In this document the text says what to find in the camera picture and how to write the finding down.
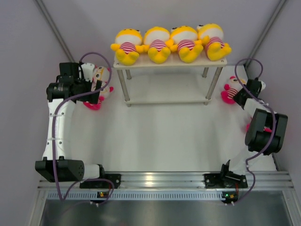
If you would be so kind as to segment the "yellow toy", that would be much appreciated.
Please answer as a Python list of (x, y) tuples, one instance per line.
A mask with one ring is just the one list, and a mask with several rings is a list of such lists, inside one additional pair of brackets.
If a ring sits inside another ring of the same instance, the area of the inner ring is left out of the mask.
[(156, 64), (162, 64), (170, 56), (170, 47), (174, 44), (174, 41), (169, 30), (155, 26), (146, 31), (143, 44), (146, 47), (149, 59)]
[(133, 65), (140, 54), (147, 51), (147, 46), (143, 45), (143, 37), (139, 30), (128, 28), (123, 29), (115, 37), (111, 44), (111, 50), (115, 52), (117, 60), (125, 65)]
[(218, 24), (200, 24), (197, 26), (197, 32), (210, 61), (218, 61), (232, 52), (230, 45), (223, 41), (224, 32)]
[(171, 29), (170, 38), (174, 42), (170, 47), (177, 52), (179, 58), (185, 63), (192, 63), (203, 51), (202, 41), (198, 39), (198, 32), (187, 25)]

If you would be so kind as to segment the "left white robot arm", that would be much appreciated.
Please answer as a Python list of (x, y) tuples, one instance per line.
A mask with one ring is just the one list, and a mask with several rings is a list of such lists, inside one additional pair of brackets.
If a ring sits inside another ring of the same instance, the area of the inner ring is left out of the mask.
[(41, 161), (35, 162), (35, 170), (49, 182), (72, 182), (90, 179), (101, 188), (106, 176), (100, 164), (85, 164), (74, 160), (71, 154), (71, 119), (77, 102), (95, 104), (99, 93), (83, 95), (99, 89), (101, 82), (93, 83), (96, 66), (91, 63), (60, 63), (60, 74), (46, 89), (49, 125), (46, 148)]

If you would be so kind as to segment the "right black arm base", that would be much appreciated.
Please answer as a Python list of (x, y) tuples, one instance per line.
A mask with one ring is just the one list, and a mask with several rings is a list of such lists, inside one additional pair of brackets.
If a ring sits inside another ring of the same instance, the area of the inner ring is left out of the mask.
[(205, 188), (248, 188), (245, 175), (230, 171), (230, 160), (223, 164), (218, 173), (204, 174)]

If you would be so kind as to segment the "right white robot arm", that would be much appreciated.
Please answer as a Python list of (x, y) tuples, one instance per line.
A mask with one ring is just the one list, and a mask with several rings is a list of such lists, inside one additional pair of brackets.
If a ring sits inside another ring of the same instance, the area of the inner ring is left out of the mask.
[(278, 153), (284, 142), (288, 116), (271, 112), (267, 103), (258, 96), (266, 88), (259, 79), (244, 80), (231, 76), (221, 92), (222, 101), (239, 105), (250, 116), (246, 126), (245, 145), (248, 151), (263, 155)]

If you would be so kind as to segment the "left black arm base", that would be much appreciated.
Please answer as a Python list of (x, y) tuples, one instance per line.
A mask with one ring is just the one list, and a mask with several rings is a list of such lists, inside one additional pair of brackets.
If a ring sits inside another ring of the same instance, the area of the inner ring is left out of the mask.
[(88, 179), (80, 184), (81, 189), (109, 189), (119, 188), (121, 183), (121, 174), (109, 173), (105, 174), (102, 180)]

